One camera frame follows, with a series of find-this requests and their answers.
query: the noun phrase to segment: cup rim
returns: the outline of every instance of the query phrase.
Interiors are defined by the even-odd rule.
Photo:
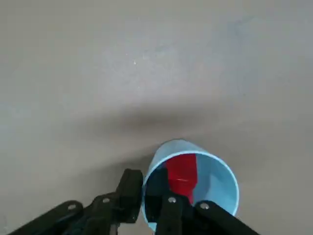
[[[148,224],[148,226],[153,229],[151,226],[150,226],[150,223],[148,222],[147,220],[147,217],[146,217],[146,213],[145,213],[145,201],[144,201],[144,196],[145,196],[145,187],[146,187],[146,184],[147,184],[147,181],[150,177],[150,175],[152,174],[152,172],[155,171],[155,169],[157,167],[159,167],[163,162],[173,158],[173,157],[176,157],[176,156],[179,156],[179,155],[183,155],[183,154],[200,154],[200,155],[205,155],[205,156],[208,156],[210,158],[213,158],[215,160],[217,160],[219,163],[221,163],[226,169],[227,171],[230,173],[232,179],[233,179],[233,182],[235,183],[235,187],[236,187],[236,204],[235,204],[235,208],[232,212],[232,215],[234,216],[236,213],[237,213],[237,210],[238,210],[238,207],[239,207],[239,185],[238,185],[238,182],[237,182],[237,179],[235,177],[235,174],[233,173],[233,171],[230,169],[230,167],[220,158],[218,158],[217,156],[213,155],[213,154],[210,154],[208,152],[203,152],[203,151],[198,151],[198,150],[188,150],[188,151],[180,151],[180,152],[176,152],[176,153],[172,153],[164,158],[162,158],[157,164],[155,164],[152,168],[149,169],[149,171],[147,172],[145,178],[144,178],[144,181],[143,181],[143,185],[142,185],[142,204],[141,204],[141,211],[143,213],[143,216],[144,216],[144,219],[146,221],[146,223]]]

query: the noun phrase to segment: metal bolt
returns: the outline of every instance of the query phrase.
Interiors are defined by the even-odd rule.
[[[205,202],[202,202],[202,203],[200,204],[200,207],[201,207],[201,209],[204,209],[204,210],[207,210],[207,209],[210,208],[209,205],[206,204]]]
[[[170,197],[170,198],[168,199],[168,201],[169,201],[170,203],[176,203],[176,198]]]
[[[75,209],[76,208],[76,205],[75,204],[71,204],[71,205],[69,205],[68,207],[67,207],[67,209],[69,209],[69,210],[73,210],[73,209]]]
[[[103,203],[108,203],[109,201],[110,201],[110,199],[107,197],[102,200]]]

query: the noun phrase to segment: concrete floor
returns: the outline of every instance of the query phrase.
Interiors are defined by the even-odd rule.
[[[312,234],[312,7],[1,0],[0,234],[87,205],[180,137],[234,170],[246,224]]]

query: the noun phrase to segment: light blue cup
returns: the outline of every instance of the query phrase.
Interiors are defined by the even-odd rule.
[[[143,182],[143,200],[141,210],[145,213],[144,193],[151,173],[166,160],[182,155],[194,153],[197,156],[198,182],[193,191],[194,204],[198,201],[209,200],[235,215],[239,205],[239,187],[234,173],[229,166],[218,157],[185,140],[171,140],[164,143],[155,153],[148,173]],[[157,224],[148,223],[155,231]]]

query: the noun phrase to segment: red object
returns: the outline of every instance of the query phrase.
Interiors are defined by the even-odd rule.
[[[172,192],[188,197],[193,203],[193,189],[197,177],[197,158],[195,154],[183,154],[166,161],[168,181]]]

